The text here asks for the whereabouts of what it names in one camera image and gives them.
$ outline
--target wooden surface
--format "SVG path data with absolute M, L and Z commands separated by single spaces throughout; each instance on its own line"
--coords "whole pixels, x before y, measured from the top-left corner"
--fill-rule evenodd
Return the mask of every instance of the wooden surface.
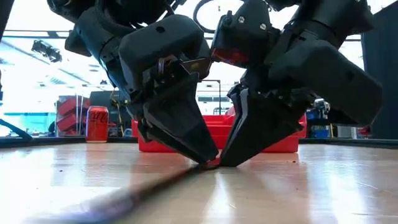
M 0 221 L 55 223 L 93 202 L 111 208 L 192 165 L 135 144 L 0 152 Z M 115 223 L 398 223 L 398 151 L 303 145 L 298 154 L 261 154 L 183 178 Z

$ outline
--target bolt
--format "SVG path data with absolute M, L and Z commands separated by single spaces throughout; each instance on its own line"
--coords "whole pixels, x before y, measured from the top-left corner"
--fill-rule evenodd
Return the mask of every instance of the bolt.
M 265 24 L 261 24 L 261 25 L 260 25 L 260 29 L 262 29 L 262 30 L 266 30 L 266 29 L 267 29 L 267 25 L 265 25 Z
M 244 23 L 244 17 L 243 17 L 243 16 L 239 16 L 238 22 L 239 22 L 239 23 Z
M 232 23 L 232 19 L 230 17 L 225 17 L 224 21 L 223 21 L 223 25 L 224 26 L 228 26 Z

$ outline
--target blue object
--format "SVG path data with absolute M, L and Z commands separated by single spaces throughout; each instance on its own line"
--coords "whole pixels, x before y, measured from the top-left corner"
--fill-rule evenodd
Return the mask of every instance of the blue object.
M 307 119 L 317 119 L 319 117 L 317 110 L 310 110 L 306 112 Z
M 321 139 L 329 138 L 329 130 L 327 129 L 314 130 L 313 135 L 315 138 L 321 138 Z

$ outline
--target coca-cola can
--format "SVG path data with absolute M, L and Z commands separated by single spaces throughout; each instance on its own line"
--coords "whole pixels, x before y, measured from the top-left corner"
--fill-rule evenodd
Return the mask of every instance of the coca-cola can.
M 91 106 L 87 111 L 86 142 L 108 140 L 109 112 L 104 106 Z

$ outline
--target red light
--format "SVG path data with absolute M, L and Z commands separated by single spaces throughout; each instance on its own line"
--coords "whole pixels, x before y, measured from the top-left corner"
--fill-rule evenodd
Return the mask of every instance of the red light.
M 249 62 L 249 57 L 242 54 L 238 50 L 214 49 L 212 56 L 216 61 L 228 63 L 230 65 L 242 66 Z

